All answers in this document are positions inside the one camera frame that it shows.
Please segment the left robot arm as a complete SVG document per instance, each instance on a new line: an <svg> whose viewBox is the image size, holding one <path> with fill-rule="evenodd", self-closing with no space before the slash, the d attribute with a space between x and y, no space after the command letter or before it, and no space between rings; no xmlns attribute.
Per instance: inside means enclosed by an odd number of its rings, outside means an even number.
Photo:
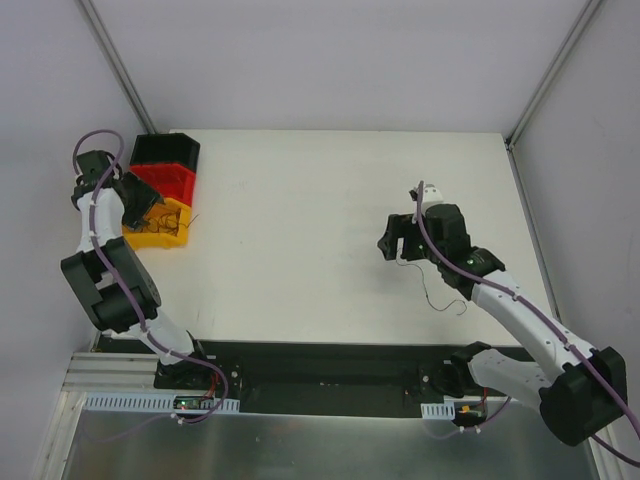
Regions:
<svg viewBox="0 0 640 480"><path fill-rule="evenodd" d="M81 214L75 254L62 273L91 323L101 332L131 336L158 357L157 389L207 390L219 376L201 344L161 309L157 286L123 234L146 226L160 194L113 154L92 150L77 156L72 203Z"/></svg>

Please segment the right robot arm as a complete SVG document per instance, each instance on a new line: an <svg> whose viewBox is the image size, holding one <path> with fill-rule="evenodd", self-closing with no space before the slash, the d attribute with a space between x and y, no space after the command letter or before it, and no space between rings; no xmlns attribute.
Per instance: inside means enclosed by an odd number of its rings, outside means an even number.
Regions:
<svg viewBox="0 0 640 480"><path fill-rule="evenodd" d="M531 358L513 360L475 342L451 360L450 395L498 390L537 411L569 446L621 417L639 425L628 406L622 356L611 347L594 347L537 307L502 261L472 244L457 205L390 215L377 246L388 261L430 261L447 285L497 320Z"/></svg>

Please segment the red storage bin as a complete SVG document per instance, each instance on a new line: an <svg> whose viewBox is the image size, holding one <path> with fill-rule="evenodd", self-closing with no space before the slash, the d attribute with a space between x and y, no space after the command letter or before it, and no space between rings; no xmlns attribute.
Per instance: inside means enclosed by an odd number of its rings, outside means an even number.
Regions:
<svg viewBox="0 0 640 480"><path fill-rule="evenodd" d="M179 163L132 165L130 170L164 198L192 206L196 173Z"/></svg>

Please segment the yellow storage bin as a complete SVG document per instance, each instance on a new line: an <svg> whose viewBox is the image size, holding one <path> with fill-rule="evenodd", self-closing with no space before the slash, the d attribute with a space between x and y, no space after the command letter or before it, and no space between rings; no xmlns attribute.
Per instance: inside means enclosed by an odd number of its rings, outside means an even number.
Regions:
<svg viewBox="0 0 640 480"><path fill-rule="evenodd" d="M122 226L122 233L134 250L143 248L176 248L188 243L192 208L179 201L165 198L146 216L148 224L141 230Z"/></svg>

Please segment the black storage bin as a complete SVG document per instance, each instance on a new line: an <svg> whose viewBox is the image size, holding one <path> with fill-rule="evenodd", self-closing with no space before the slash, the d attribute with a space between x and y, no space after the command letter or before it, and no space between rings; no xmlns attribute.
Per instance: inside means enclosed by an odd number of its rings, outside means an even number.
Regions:
<svg viewBox="0 0 640 480"><path fill-rule="evenodd" d="M180 164L196 172L199 152L200 143L184 133L139 135L129 164Z"/></svg>

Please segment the right aluminium frame post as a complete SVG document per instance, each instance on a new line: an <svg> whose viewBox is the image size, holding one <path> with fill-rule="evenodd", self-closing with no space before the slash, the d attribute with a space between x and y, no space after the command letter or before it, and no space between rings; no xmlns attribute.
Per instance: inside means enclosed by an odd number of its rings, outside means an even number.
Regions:
<svg viewBox="0 0 640 480"><path fill-rule="evenodd" d="M524 135L528 125L550 93L563 68L605 5L605 0L588 0L581 7L576 19L561 41L515 125L505 137L505 146L508 151L512 151Z"/></svg>

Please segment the aluminium frame post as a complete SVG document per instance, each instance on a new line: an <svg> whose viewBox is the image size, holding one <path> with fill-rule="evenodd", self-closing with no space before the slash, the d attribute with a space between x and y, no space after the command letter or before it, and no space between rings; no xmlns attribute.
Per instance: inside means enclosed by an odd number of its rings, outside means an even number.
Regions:
<svg viewBox="0 0 640 480"><path fill-rule="evenodd" d="M157 132L156 126L128 72L128 69L102 19L94 1L75 0L74 4L82 15L89 31L104 56L111 72L131 107L136 119L148 134Z"/></svg>
<svg viewBox="0 0 640 480"><path fill-rule="evenodd" d="M515 125L505 137L505 146L508 151L512 151L524 135L528 125L550 93L563 68L605 5L605 0L588 0L581 7L576 19L561 41Z"/></svg>

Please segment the left aluminium frame post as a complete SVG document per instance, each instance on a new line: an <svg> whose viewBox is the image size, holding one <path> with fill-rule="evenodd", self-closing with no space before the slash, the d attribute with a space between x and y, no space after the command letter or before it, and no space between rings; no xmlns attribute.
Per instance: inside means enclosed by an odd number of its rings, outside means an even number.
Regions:
<svg viewBox="0 0 640 480"><path fill-rule="evenodd" d="M157 132L156 126L128 72L128 69L102 19L94 1L75 0L74 4L82 15L89 31L104 56L111 72L131 107L136 119L148 134Z"/></svg>

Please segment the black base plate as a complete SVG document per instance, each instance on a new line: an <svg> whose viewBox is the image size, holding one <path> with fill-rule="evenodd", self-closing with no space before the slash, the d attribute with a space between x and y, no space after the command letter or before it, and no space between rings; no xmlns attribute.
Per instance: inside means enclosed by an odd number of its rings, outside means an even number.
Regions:
<svg viewBox="0 0 640 480"><path fill-rule="evenodd" d="M158 365L157 389L208 390L243 413L417 418L451 392L446 361L456 345L353 345L203 341L220 369Z"/></svg>

